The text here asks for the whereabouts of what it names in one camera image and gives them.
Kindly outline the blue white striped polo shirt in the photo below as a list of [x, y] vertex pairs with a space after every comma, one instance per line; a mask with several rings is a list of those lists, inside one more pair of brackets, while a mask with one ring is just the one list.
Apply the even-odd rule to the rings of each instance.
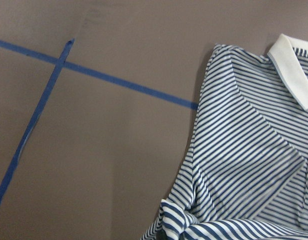
[[308, 240], [308, 41], [216, 45], [186, 157], [145, 240]]

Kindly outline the brown paper table cover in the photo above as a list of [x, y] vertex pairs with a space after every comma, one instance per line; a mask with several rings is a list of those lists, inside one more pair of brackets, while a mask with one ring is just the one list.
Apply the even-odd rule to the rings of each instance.
[[[0, 40], [197, 102], [216, 43], [308, 41], [308, 0], [0, 0]], [[137, 240], [194, 110], [64, 68], [0, 205], [0, 240]]]

